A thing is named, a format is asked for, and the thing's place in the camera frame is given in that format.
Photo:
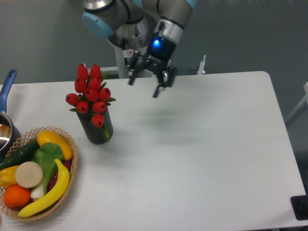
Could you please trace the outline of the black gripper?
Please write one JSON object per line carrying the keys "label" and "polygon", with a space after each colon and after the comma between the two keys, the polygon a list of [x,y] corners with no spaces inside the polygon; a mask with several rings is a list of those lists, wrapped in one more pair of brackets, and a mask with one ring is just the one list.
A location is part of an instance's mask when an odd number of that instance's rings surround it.
{"label": "black gripper", "polygon": [[146,53],[135,51],[131,57],[129,68],[129,85],[133,85],[137,75],[146,70],[154,72],[158,85],[153,97],[158,98],[159,93],[165,88],[173,86],[178,69],[174,66],[167,66],[177,44],[162,35],[155,33],[148,44]]}

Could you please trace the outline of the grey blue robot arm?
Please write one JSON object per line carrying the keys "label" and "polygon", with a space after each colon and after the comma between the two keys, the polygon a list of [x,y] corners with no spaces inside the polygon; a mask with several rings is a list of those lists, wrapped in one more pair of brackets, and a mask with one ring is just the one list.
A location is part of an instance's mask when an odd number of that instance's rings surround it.
{"label": "grey blue robot arm", "polygon": [[82,20],[122,50],[119,76],[129,85],[145,71],[157,77],[157,98],[173,85],[177,68],[171,57],[196,5],[195,0],[85,0]]}

